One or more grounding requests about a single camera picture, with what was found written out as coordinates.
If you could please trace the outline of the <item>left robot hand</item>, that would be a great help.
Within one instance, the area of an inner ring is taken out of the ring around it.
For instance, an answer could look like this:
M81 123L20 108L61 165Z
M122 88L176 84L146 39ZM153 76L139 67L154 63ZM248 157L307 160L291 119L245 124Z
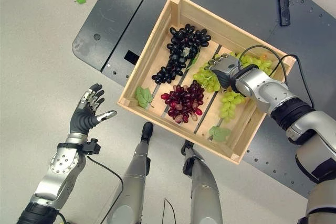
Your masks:
M117 111L110 110L97 114L97 110L104 102L104 90L101 84L94 84L81 96L70 120L70 133L88 135L89 131L117 115Z

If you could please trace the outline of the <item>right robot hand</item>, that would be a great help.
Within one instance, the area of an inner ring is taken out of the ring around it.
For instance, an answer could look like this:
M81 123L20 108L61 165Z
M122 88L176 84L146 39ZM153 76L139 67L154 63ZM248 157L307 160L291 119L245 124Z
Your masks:
M230 54L222 54L210 64L209 70L217 76L221 87L226 89L238 72L238 59Z

